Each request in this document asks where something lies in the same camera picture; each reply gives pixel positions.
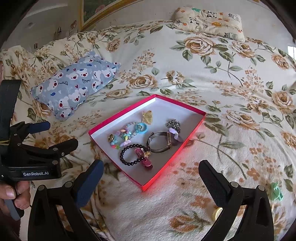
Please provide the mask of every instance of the light blue bangle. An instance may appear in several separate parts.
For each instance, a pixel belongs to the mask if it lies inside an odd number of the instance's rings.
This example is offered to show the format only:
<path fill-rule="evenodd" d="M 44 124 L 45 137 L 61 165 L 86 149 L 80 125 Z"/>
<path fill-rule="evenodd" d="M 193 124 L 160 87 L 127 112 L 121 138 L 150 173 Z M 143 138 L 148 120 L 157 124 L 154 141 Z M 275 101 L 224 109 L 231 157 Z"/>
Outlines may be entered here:
<path fill-rule="evenodd" d="M 139 134 L 145 134 L 148 131 L 148 126 L 141 122 L 139 124 L 136 125 L 136 132 Z"/>

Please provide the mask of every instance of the framed painting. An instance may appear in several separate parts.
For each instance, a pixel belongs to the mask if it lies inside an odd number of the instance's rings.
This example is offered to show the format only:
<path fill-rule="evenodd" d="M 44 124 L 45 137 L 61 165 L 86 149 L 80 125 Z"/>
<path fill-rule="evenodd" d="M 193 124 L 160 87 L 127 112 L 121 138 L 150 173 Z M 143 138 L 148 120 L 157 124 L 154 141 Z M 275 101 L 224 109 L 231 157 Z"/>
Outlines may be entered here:
<path fill-rule="evenodd" d="M 80 31 L 138 1 L 141 0 L 80 0 Z"/>

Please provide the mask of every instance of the white bear print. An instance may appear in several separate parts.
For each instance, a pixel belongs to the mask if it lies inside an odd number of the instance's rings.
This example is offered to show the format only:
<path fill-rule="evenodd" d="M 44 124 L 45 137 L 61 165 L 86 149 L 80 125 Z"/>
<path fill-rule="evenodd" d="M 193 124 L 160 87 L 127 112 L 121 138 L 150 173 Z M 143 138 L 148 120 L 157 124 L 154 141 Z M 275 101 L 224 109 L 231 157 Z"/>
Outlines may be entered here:
<path fill-rule="evenodd" d="M 82 89 L 79 88 L 79 93 L 80 93 L 82 96 L 86 96 L 86 93 L 87 93 L 87 87 L 83 87 Z"/>
<path fill-rule="evenodd" d="M 95 92 L 98 91 L 99 85 L 100 85 L 100 82 L 97 82 L 97 81 L 93 82 L 92 87 Z"/>
<path fill-rule="evenodd" d="M 103 75 L 105 75 L 106 78 L 109 78 L 111 76 L 110 69 L 107 68 L 106 70 L 102 70 Z"/>
<path fill-rule="evenodd" d="M 85 64 L 86 64 L 86 63 L 92 63 L 92 62 L 93 62 L 93 59 L 92 59 L 92 58 L 86 58 L 83 62 L 84 62 Z"/>
<path fill-rule="evenodd" d="M 43 85 L 39 85 L 36 88 L 36 96 L 40 95 L 43 91 Z"/>
<path fill-rule="evenodd" d="M 47 104 L 48 108 L 53 112 L 54 111 L 54 105 L 52 104 L 52 101 L 48 101 L 48 104 Z"/>
<path fill-rule="evenodd" d="M 71 74 L 66 74 L 66 77 L 71 80 L 76 80 L 78 78 L 78 74 L 76 72 L 72 72 Z"/>
<path fill-rule="evenodd" d="M 65 96 L 63 99 L 60 99 L 58 108 L 59 109 L 68 108 L 69 107 L 68 100 L 69 100 L 68 96 Z"/>
<path fill-rule="evenodd" d="M 111 69 L 111 72 L 112 72 L 113 75 L 115 75 L 116 70 L 117 70 L 116 67 L 113 67 L 113 68 Z"/>
<path fill-rule="evenodd" d="M 101 75 L 101 71 L 94 71 L 94 77 L 96 78 L 96 80 L 101 81 L 100 75 Z"/>
<path fill-rule="evenodd" d="M 59 78 L 62 78 L 63 76 L 64 76 L 63 72 L 58 72 L 52 77 L 52 79 L 59 79 Z"/>
<path fill-rule="evenodd" d="M 63 110 L 62 113 L 60 114 L 60 116 L 61 116 L 62 118 L 66 118 L 66 117 L 68 117 L 68 116 L 70 116 L 70 115 L 71 115 L 71 109 L 65 109 L 65 110 Z"/>
<path fill-rule="evenodd" d="M 47 90 L 54 90 L 57 87 L 57 81 L 53 79 L 49 79 L 49 86 L 47 87 Z"/>
<path fill-rule="evenodd" d="M 89 75 L 89 73 L 87 72 L 87 68 L 77 70 L 76 73 L 79 74 L 81 77 L 87 77 Z"/>
<path fill-rule="evenodd" d="M 79 90 L 75 90 L 75 92 L 73 94 L 68 95 L 68 96 L 73 102 L 79 102 L 79 100 L 80 100 Z"/>

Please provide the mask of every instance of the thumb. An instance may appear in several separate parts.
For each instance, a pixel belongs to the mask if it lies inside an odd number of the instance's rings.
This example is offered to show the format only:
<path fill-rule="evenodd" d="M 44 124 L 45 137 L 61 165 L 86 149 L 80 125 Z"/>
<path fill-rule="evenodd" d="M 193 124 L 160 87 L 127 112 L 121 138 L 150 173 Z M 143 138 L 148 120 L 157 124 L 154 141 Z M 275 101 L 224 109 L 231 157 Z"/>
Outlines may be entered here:
<path fill-rule="evenodd" d="M 15 199 L 15 190 L 4 182 L 0 182 L 0 198 L 2 199 Z"/>

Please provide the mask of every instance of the gold charm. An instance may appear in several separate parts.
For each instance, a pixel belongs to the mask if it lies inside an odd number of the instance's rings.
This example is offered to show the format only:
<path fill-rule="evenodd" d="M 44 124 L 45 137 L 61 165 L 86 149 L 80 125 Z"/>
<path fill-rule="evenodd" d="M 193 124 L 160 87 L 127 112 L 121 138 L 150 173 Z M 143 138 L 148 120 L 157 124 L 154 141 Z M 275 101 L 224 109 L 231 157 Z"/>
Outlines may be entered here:
<path fill-rule="evenodd" d="M 142 122 L 151 125 L 152 123 L 152 111 L 148 110 L 147 112 L 142 113 Z"/>
<path fill-rule="evenodd" d="M 148 156 L 149 156 L 150 154 L 151 154 L 151 153 L 150 153 L 149 151 L 146 151 L 146 152 L 144 153 L 144 157 L 148 158 Z"/>
<path fill-rule="evenodd" d="M 108 142 L 112 142 L 114 141 L 114 135 L 110 134 L 110 136 L 108 137 Z"/>

